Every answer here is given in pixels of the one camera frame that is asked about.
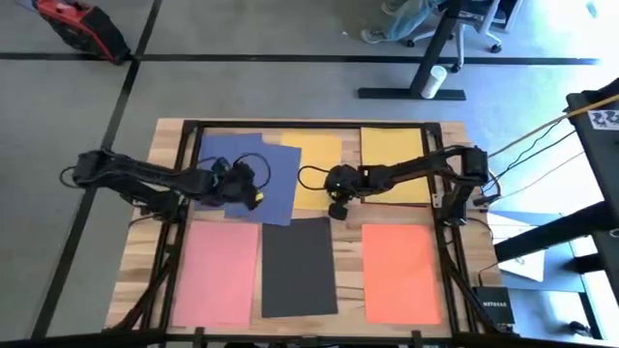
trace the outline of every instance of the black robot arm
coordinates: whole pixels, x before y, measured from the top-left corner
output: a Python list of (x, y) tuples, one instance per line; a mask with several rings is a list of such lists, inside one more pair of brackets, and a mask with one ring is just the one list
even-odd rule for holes
[[(254, 209), (262, 194), (253, 184), (253, 171), (243, 162), (230, 165), (215, 160), (211, 170), (174, 170), (132, 159), (111, 151), (95, 150), (79, 155), (73, 181), (80, 188), (109, 188), (141, 208), (141, 214), (159, 219), (175, 218), (180, 199), (187, 197), (209, 206), (242, 202)], [(154, 189), (151, 184), (166, 189)]]
[[(456, 173), (447, 163), (453, 156), (461, 158), (461, 173)], [(455, 184), (454, 189), (443, 196), (442, 219), (460, 223), (466, 217), (466, 201), (477, 186), (488, 180), (487, 153), (477, 147), (451, 146), (417, 159), (387, 165), (350, 165), (333, 167), (324, 184), (334, 203), (329, 207), (332, 218), (346, 219), (344, 207), (352, 198), (378, 194), (409, 180), (439, 175)]]

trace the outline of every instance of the yellow paper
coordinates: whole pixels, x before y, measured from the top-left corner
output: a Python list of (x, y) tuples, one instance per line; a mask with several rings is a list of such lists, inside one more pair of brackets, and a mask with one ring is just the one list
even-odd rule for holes
[[(361, 161), (363, 165), (393, 165), (423, 155), (421, 130), (361, 128)], [(366, 202), (429, 203), (427, 179), (420, 178), (397, 184), (387, 192), (366, 197)]]
[[(301, 166), (314, 165), (325, 170), (341, 161), (341, 139), (335, 134), (285, 131), (281, 145), (301, 148)], [(309, 188), (322, 188), (327, 173), (311, 168), (301, 172), (301, 180)], [(309, 190), (297, 183), (295, 209), (327, 210), (331, 201), (325, 190)]]

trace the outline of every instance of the wooden table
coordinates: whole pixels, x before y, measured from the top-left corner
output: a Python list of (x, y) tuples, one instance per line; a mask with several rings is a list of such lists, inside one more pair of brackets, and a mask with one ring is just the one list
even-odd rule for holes
[[(151, 145), (148, 161), (172, 167), (181, 137), (183, 119), (160, 119)], [(441, 123), (444, 146), (453, 144), (470, 145), (462, 123)], [(262, 131), (263, 141), (278, 144), (279, 129), (208, 129), (206, 133), (241, 133)], [(358, 130), (307, 130), (332, 132), (342, 140), (342, 162), (351, 165), (360, 164), (360, 132)], [(261, 306), (261, 251), (258, 252), (256, 277), (251, 313), (251, 326), (247, 329), (206, 328), (206, 334), (252, 334), (252, 335), (323, 335), (323, 336), (374, 336), (374, 337), (410, 337), (410, 332), (420, 330), (424, 337), (450, 337), (447, 309), (440, 274), (440, 265), (435, 252), (436, 279), (440, 283), (443, 323), (435, 326), (420, 325), (383, 325), (366, 322), (364, 309), (363, 264), (361, 255), (361, 226), (364, 223), (397, 223), (433, 225), (430, 207), (399, 207), (387, 205), (361, 204), (351, 202), (346, 221), (332, 219), (332, 235), (336, 265), (336, 283), (339, 314), (294, 318), (264, 319), (260, 315)], [(294, 218), (326, 217), (324, 211), (295, 210)], [(486, 215), (478, 212), (471, 217), (486, 220)], [(223, 212), (191, 212), (190, 218), (221, 220)], [(146, 288), (153, 265), (153, 257), (160, 234), (158, 221), (144, 220), (136, 223), (129, 231), (122, 264), (114, 289), (114, 295), (106, 318), (106, 325), (118, 323), (135, 304)], [(461, 228), (465, 257), (472, 281), (477, 281), (478, 271), (496, 262), (489, 231), (482, 224), (471, 221)], [(500, 285), (497, 267), (484, 271), (485, 285)], [(466, 330), (466, 316), (463, 300), (456, 290), (458, 322)], [(155, 306), (153, 325), (157, 325), (161, 310)], [(194, 328), (168, 328), (169, 333), (192, 334)]]

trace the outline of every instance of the black floor line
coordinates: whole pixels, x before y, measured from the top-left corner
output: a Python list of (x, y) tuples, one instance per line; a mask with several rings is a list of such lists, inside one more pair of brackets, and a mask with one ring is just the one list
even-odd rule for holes
[[(151, 11), (148, 14), (148, 19), (146, 20), (146, 24), (144, 25), (142, 35), (140, 36), (137, 45), (137, 50), (135, 52), (135, 56), (137, 57), (143, 54), (146, 49), (146, 45), (148, 44), (151, 34), (153, 33), (153, 27), (155, 26), (155, 21), (157, 20), (157, 15), (159, 14), (161, 5), (162, 0), (153, 1)], [(107, 125), (105, 135), (103, 136), (102, 148), (111, 149), (114, 139), (116, 138), (116, 133), (118, 132), (118, 128), (120, 127), (123, 119), (125, 107), (127, 106), (127, 101), (129, 100), (129, 96), (133, 88), (133, 83), (135, 82), (137, 72), (139, 71), (139, 65), (139, 60), (132, 60), (129, 70), (127, 71), (127, 76), (125, 77), (125, 82), (123, 83), (123, 87), (120, 91), (120, 95), (118, 96), (116, 105), (114, 106), (114, 111), (112, 112)], [(86, 221), (88, 220), (88, 215), (90, 214), (90, 210), (93, 206), (96, 193), (97, 188), (89, 188), (82, 195), (79, 202), (79, 207), (74, 217), (73, 225), (71, 227), (71, 232), (65, 242), (60, 255), (60, 260), (54, 271), (52, 281), (47, 289), (47, 293), (45, 294), (44, 303), (39, 311), (39, 316), (37, 317), (31, 338), (43, 338), (47, 335), (47, 331), (49, 330), (49, 326), (53, 320), (56, 306), (58, 305), (58, 301), (62, 296), (67, 278), (69, 277), (71, 265), (74, 261), (75, 254), (77, 253), (79, 241), (81, 240), (84, 227), (86, 226)]]
[[(154, 21), (147, 21), (148, 38), (152, 34)], [(139, 62), (282, 62), (282, 63), (383, 63), (420, 64), (423, 56), (380, 56), (380, 55), (309, 55), (309, 54), (145, 54), (146, 37), (142, 36), (134, 59)], [(456, 57), (440, 57), (438, 64), (453, 64)], [(0, 53), (0, 60), (31, 61), (101, 61), (101, 58), (82, 53)], [(595, 66), (600, 58), (558, 58), (558, 57), (466, 57), (465, 65), (502, 66)]]

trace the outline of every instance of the white cup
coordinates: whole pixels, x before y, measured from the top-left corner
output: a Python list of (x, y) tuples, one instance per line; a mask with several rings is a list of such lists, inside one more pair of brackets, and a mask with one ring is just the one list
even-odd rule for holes
[(427, 79), (426, 86), (422, 90), (422, 97), (425, 99), (432, 99), (436, 96), (436, 92), (445, 81), (447, 77), (447, 70), (441, 66), (433, 66), (429, 71), (429, 78)]

